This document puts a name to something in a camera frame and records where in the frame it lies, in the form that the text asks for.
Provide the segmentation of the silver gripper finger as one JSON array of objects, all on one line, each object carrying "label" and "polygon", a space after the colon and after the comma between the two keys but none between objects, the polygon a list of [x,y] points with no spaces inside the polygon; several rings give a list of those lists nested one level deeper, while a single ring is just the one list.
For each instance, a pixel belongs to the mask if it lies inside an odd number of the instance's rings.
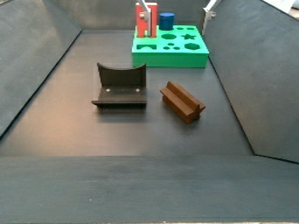
[{"label": "silver gripper finger", "polygon": [[153,22],[151,8],[147,6],[146,0],[137,0],[137,1],[143,8],[143,11],[141,12],[141,18],[147,23],[147,36],[151,36],[151,34],[153,34],[153,31],[151,31],[151,22]]},{"label": "silver gripper finger", "polygon": [[213,18],[217,17],[215,9],[222,0],[210,0],[207,6],[203,8],[203,24],[202,24],[202,32],[206,32],[207,24]]}]

